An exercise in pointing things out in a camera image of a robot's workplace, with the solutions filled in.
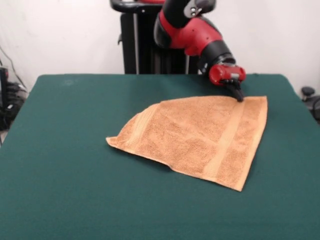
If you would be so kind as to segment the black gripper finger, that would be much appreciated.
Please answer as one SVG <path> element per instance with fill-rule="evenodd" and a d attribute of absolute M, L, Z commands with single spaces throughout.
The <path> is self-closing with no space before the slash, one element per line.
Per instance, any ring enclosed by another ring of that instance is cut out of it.
<path fill-rule="evenodd" d="M 222 80 L 222 85 L 227 88 L 232 96 L 238 101 L 242 102 L 242 90 L 240 81 L 237 79 L 224 79 Z"/>
<path fill-rule="evenodd" d="M 243 101 L 244 100 L 244 94 L 243 94 L 242 89 L 241 89 L 240 81 L 237 80 L 237 79 L 234 79 L 232 85 L 233 85 L 233 94 L 234 94 L 235 99 L 237 101 Z"/>

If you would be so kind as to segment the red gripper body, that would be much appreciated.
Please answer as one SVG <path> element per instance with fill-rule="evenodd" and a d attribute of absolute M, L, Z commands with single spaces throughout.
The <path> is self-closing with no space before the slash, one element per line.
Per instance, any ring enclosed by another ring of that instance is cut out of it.
<path fill-rule="evenodd" d="M 214 85 L 237 85 L 246 78 L 245 70 L 234 64 L 215 64 L 209 70 L 209 80 Z"/>

